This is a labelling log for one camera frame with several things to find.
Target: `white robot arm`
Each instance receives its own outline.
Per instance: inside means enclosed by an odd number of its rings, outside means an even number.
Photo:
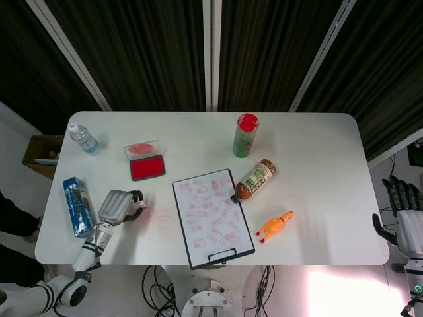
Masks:
[[[137,219],[146,207],[140,191],[111,190],[98,212],[101,223],[95,226],[72,264],[74,278],[57,276],[45,285],[22,291],[0,290],[0,316],[32,317],[52,308],[56,311],[58,304],[77,306],[91,281],[89,272],[101,266],[100,257],[113,235],[113,227]]]
[[[414,315],[423,317],[423,197],[416,186],[394,176],[389,181],[383,180],[383,184],[395,217],[395,234],[382,227],[376,214],[373,214],[373,226],[379,236],[398,246],[399,252],[408,258],[405,275],[411,300],[400,315],[410,317],[414,307]]]

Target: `sauce bottle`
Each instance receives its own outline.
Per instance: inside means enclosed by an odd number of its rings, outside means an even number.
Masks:
[[[251,173],[235,186],[235,195],[231,196],[231,201],[238,203],[241,199],[250,198],[275,172],[274,164],[266,158],[262,159]]]
[[[246,157],[256,137],[258,118],[254,114],[241,114],[237,121],[232,151],[237,157]]]

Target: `blue box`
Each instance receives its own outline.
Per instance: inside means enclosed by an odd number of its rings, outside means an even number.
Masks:
[[[76,177],[63,181],[67,206],[71,216],[73,234],[86,238],[94,227],[91,206],[85,184]]]

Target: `orange rubber chicken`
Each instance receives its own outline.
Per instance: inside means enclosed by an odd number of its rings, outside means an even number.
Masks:
[[[264,243],[265,241],[272,238],[275,234],[280,232],[287,223],[288,220],[290,220],[293,217],[293,211],[288,211],[285,215],[282,217],[276,217],[270,219],[267,223],[264,224],[261,229],[256,232],[257,236],[260,236],[263,233],[266,233],[266,236],[260,240],[261,243]]]

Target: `dark curtain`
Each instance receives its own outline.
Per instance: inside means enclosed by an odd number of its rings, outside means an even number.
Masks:
[[[205,110],[202,2],[47,0],[113,110]]]
[[[423,127],[423,1],[359,0],[297,111],[346,112],[368,160]]]
[[[219,110],[288,111],[342,0],[226,0]]]
[[[0,101],[45,134],[100,110],[25,1],[0,1]]]

